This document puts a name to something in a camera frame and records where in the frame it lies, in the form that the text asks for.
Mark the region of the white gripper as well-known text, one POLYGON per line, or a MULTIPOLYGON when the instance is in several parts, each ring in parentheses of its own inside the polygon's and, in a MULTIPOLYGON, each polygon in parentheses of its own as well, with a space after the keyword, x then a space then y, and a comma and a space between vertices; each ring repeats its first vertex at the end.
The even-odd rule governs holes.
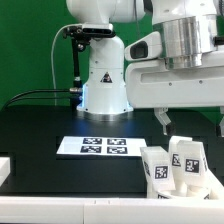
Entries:
MULTIPOLYGON (((180 70, 167 70, 159 60, 133 63, 126 70, 126 89, 129 103, 155 108, 163 134, 172 136, 175 124, 167 108, 224 106, 224 60, 207 59, 201 67, 180 70)), ((224 107, 220 114, 216 135, 224 137, 224 107)))

